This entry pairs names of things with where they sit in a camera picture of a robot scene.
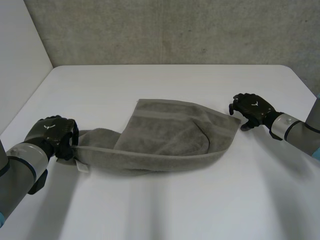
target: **white table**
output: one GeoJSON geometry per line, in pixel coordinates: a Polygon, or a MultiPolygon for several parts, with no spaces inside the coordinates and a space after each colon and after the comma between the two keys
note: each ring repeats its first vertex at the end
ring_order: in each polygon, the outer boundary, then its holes
{"type": "MultiPolygon", "coordinates": [[[[280,65],[108,65],[55,68],[1,135],[7,150],[40,118],[122,132],[136,102],[173,99],[228,113],[256,93],[304,121],[316,100],[280,65]]],[[[237,132],[226,154],[196,171],[123,177],[52,159],[44,189],[27,195],[2,240],[320,239],[320,168],[266,129],[237,132]]]]}

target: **towel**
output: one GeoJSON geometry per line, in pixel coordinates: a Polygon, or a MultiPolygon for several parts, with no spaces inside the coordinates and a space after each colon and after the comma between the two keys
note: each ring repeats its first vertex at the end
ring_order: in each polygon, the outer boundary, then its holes
{"type": "Polygon", "coordinates": [[[80,131],[78,146],[72,147],[77,161],[109,173],[195,170],[227,151],[239,124],[237,118],[195,103],[140,99],[122,134],[104,128],[80,131]]]}

